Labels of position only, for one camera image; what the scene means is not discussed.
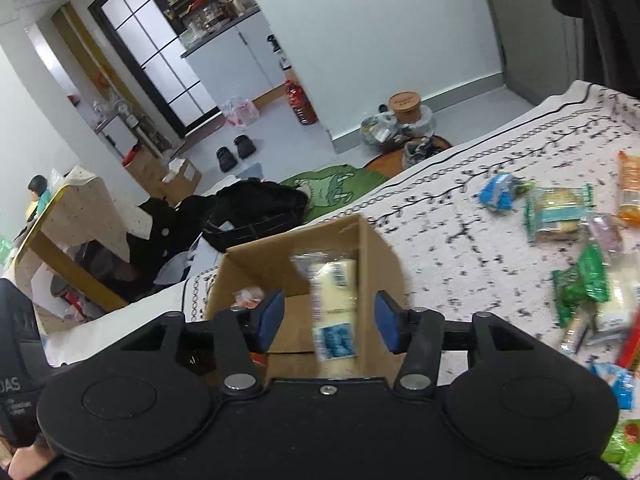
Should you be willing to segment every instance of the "cardboard box on floor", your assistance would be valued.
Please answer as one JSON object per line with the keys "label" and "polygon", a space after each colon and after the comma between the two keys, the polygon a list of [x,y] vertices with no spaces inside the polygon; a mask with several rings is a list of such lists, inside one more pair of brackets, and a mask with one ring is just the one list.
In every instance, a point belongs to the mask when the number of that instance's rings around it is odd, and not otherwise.
{"label": "cardboard box on floor", "polygon": [[145,146],[140,149],[136,158],[127,164],[126,170],[151,198],[166,200],[171,206],[176,206],[193,195],[202,178],[202,174],[191,161],[185,159],[180,171],[170,182],[165,183],[163,180],[169,174],[169,170]]}
{"label": "cardboard box on floor", "polygon": [[393,381],[404,356],[387,351],[376,327],[373,301],[379,290],[386,290],[404,304],[404,278],[394,252],[361,216],[344,217],[229,249],[209,295],[207,319],[228,308],[234,294],[245,287],[258,285],[264,291],[282,288],[286,295],[285,316],[269,350],[267,377],[318,377],[309,283],[290,262],[294,254],[317,251],[357,253],[358,375]]}

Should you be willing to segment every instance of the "wooden table leg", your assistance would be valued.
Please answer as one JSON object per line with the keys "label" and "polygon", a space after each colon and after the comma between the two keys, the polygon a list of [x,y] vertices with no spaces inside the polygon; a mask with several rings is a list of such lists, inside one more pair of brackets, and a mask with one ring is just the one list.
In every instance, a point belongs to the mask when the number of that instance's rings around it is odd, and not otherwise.
{"label": "wooden table leg", "polygon": [[75,290],[84,294],[107,312],[113,312],[128,305],[121,297],[109,290],[91,274],[69,258],[47,235],[37,232],[30,243],[30,250],[36,253],[53,272],[59,275]]}

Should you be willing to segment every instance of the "red snack stick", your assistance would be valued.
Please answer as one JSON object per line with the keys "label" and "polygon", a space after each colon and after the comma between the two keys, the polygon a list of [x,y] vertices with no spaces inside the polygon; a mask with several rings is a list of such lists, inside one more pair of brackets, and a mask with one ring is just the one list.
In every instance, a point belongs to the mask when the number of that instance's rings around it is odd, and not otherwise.
{"label": "red snack stick", "polygon": [[629,336],[618,355],[616,364],[635,373],[640,364],[640,316],[636,317]]}

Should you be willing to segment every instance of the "white cabinet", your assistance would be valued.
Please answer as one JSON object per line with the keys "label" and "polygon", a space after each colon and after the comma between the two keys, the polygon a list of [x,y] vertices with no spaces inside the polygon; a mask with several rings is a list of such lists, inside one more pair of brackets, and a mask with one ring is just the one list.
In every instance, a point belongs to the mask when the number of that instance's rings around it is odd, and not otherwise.
{"label": "white cabinet", "polygon": [[186,57],[212,99],[255,99],[284,83],[278,56],[267,43],[271,34],[261,12],[254,14]]}
{"label": "white cabinet", "polygon": [[272,32],[264,14],[258,12],[239,23],[236,28],[264,71],[264,75],[267,76],[271,87],[276,88],[283,84],[284,72],[278,62],[278,56],[273,51],[273,45],[267,42],[267,37]]}

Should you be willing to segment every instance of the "round container lid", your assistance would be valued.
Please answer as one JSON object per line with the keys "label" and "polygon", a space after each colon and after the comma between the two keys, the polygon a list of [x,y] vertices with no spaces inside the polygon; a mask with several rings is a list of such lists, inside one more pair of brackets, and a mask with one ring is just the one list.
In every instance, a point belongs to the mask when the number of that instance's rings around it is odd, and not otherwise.
{"label": "round container lid", "polygon": [[407,113],[420,106],[420,94],[416,92],[400,92],[389,99],[389,107],[395,113]]}

